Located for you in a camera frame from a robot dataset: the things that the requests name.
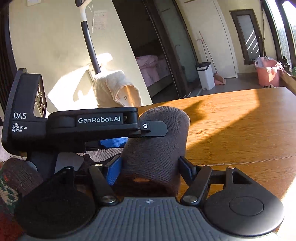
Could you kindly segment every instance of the round button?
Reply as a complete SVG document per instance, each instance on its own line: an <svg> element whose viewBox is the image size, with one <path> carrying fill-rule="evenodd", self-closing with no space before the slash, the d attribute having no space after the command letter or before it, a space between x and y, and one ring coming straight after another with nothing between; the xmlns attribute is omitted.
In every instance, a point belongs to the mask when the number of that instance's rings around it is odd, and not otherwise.
<svg viewBox="0 0 296 241"><path fill-rule="evenodd" d="M241 216L255 216L264 209L263 203L253 197L237 197L230 201L230 209Z"/></svg>

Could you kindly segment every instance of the screw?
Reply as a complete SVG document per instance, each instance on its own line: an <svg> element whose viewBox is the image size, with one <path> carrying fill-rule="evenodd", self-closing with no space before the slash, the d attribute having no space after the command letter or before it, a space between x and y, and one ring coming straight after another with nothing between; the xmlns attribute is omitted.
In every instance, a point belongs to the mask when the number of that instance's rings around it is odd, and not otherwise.
<svg viewBox="0 0 296 241"><path fill-rule="evenodd" d="M197 197L196 196L184 196L182 201L185 202L186 204L193 204L195 202L197 202Z"/></svg>
<svg viewBox="0 0 296 241"><path fill-rule="evenodd" d="M114 196L104 196L101 198L102 203L110 204L116 202L116 197Z"/></svg>

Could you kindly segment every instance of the paper note on wall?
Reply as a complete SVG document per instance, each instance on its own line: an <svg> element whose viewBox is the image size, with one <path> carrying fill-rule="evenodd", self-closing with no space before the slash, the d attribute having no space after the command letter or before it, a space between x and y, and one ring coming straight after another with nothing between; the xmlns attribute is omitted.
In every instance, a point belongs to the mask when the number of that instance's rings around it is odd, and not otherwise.
<svg viewBox="0 0 296 241"><path fill-rule="evenodd" d="M93 27L91 33L95 30L104 30L107 23L107 10L94 11Z"/></svg>
<svg viewBox="0 0 296 241"><path fill-rule="evenodd" d="M28 7L38 3L41 3L41 0L27 0Z"/></svg>

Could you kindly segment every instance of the black circular pad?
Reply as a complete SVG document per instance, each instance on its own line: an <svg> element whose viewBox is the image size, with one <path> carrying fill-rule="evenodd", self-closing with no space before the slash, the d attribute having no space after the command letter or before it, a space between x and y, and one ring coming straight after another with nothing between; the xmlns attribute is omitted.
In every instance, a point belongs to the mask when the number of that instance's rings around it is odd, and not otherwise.
<svg viewBox="0 0 296 241"><path fill-rule="evenodd" d="M37 238L68 235L85 226L94 214L93 200L64 185L43 193L30 193L15 210L20 226Z"/></svg>
<svg viewBox="0 0 296 241"><path fill-rule="evenodd" d="M210 196L203 208L209 222L238 236L261 236L284 219L281 201L260 185L233 185Z"/></svg>
<svg viewBox="0 0 296 241"><path fill-rule="evenodd" d="M241 216L255 216L263 211L264 205L257 198L236 197L229 203L230 209Z"/></svg>

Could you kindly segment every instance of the white door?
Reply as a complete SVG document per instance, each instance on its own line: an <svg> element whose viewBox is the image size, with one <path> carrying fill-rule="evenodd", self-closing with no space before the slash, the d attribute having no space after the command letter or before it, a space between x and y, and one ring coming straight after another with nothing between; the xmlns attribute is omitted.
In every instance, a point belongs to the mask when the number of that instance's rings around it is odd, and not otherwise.
<svg viewBox="0 0 296 241"><path fill-rule="evenodd" d="M208 60L215 63L217 72L224 78L237 77L233 45L230 36L227 37L226 24L222 23L223 16L220 16L217 10L219 5L217 3L215 5L213 0L179 0L179 2L194 34L195 39L192 41L201 39L201 33L213 58L211 59L207 52ZM198 41L197 45L202 62L205 62L207 59L201 41Z"/></svg>

